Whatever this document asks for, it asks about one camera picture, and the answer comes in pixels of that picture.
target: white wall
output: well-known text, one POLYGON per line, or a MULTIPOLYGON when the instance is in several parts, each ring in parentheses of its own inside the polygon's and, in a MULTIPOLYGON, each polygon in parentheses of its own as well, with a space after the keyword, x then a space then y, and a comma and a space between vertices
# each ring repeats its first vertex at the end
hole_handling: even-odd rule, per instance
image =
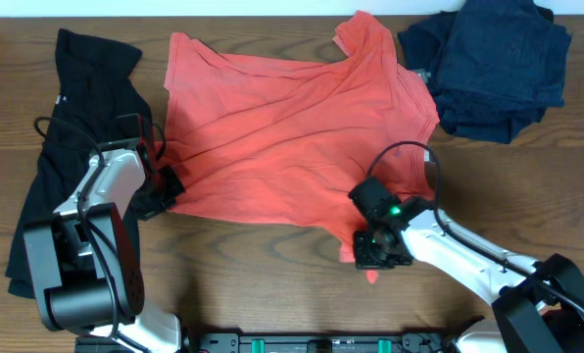
MULTIPOLYGON (((0 17, 426 15, 464 0, 0 0, 0 17)), ((556 15, 584 14, 584 0, 536 0, 556 15)))

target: black t-shirt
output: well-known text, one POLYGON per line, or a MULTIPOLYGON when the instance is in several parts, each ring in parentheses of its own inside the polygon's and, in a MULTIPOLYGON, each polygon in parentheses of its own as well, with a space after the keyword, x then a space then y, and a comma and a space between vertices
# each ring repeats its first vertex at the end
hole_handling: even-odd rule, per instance
MULTIPOLYGON (((128 79, 141 56, 142 52, 130 45, 60 29, 55 62, 61 89, 52 117, 76 125, 96 142, 127 137, 112 124, 116 117, 132 113, 151 117, 150 107, 128 79)), ((91 150, 88 142, 62 126, 49 125, 48 136, 50 141, 42 145, 37 176, 18 220, 5 274, 11 279, 9 292, 25 298, 34 295, 24 250, 24 225, 50 217, 74 192, 85 176, 91 150)), ((127 210, 123 221, 139 258, 137 218, 127 210)))

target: coral shirt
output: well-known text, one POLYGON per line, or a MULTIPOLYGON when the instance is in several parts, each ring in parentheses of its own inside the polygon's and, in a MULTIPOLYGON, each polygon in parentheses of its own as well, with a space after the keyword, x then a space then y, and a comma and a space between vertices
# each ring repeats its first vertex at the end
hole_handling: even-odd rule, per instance
MULTIPOLYGON (((186 189, 173 212, 323 227, 350 249, 365 222, 348 192, 387 145, 426 143, 438 116, 373 16, 357 12, 334 41, 348 58, 320 64, 220 54, 172 35, 165 162, 186 189)), ((402 197, 432 194, 415 146, 387 154, 375 175, 402 197)))

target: wood grain surface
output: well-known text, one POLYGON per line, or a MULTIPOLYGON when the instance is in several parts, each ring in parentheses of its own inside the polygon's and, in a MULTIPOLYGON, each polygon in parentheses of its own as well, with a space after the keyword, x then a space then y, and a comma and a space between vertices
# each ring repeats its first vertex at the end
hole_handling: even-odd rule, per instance
MULTIPOLYGON (((400 31, 422 17, 380 17, 400 31)), ((346 18, 0 19, 0 351, 64 352, 73 336, 49 332, 35 303, 7 294, 4 271, 41 139, 31 127, 59 91, 57 30, 130 43, 144 56, 132 81, 162 123, 170 34, 184 31, 224 53, 335 62, 346 18)), ((436 129, 443 207, 488 239, 541 259, 555 252, 584 272, 584 17, 557 17, 573 34, 566 107, 550 109, 511 145, 436 129)), ((317 228, 238 225, 164 214, 141 223, 146 295, 195 328, 245 331, 396 331, 454 328, 492 317, 460 284, 425 264, 368 284, 338 262, 337 240, 317 228)))

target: robotic arm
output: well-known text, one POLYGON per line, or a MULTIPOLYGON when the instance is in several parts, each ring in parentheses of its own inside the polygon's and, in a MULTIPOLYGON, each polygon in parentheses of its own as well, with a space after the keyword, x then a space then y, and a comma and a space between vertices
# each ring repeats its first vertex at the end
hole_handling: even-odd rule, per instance
POLYGON ((90 158, 73 195, 48 219, 24 228, 37 307, 50 330, 107 336, 117 326, 112 338, 131 350, 176 352, 181 348, 178 318, 145 300, 139 261, 122 218, 130 204, 139 219, 147 220, 184 189, 170 167, 158 168, 149 120, 129 115, 118 117, 117 125, 131 138, 98 145, 102 157, 90 158), (98 251, 91 236, 100 239, 98 251))
POLYGON ((354 235, 358 269, 392 269, 416 259, 492 306, 496 322, 480 322, 454 340, 459 352, 584 352, 584 277, 562 255, 539 262, 512 253, 453 222, 430 202, 415 196, 402 203, 375 177, 349 197, 368 223, 354 235), (546 305, 559 303, 559 310, 540 315, 546 305))
POLYGON ((89 171, 73 195, 47 220, 24 230, 42 323, 51 330, 112 339, 107 343, 80 338, 77 351, 584 352, 584 310, 560 297, 572 296, 571 304, 581 302, 584 309, 584 277, 574 264, 561 255, 539 262, 514 254, 461 227, 421 198, 401 202, 374 177, 349 194, 368 224, 354 234, 357 268, 392 269, 414 259, 429 263, 491 305, 496 322, 477 323, 444 343, 434 333, 329 339, 211 333, 200 342, 189 342, 176 316, 145 300, 139 262, 122 223, 129 205, 147 220, 166 210, 184 189, 170 167, 158 169, 150 122, 139 116, 120 122, 134 131, 133 137, 99 145, 103 158, 90 158, 89 171), (97 250, 90 237, 100 240, 97 250), (555 288, 559 295, 543 288, 555 288), (560 310, 540 315, 540 309, 559 302, 560 310))

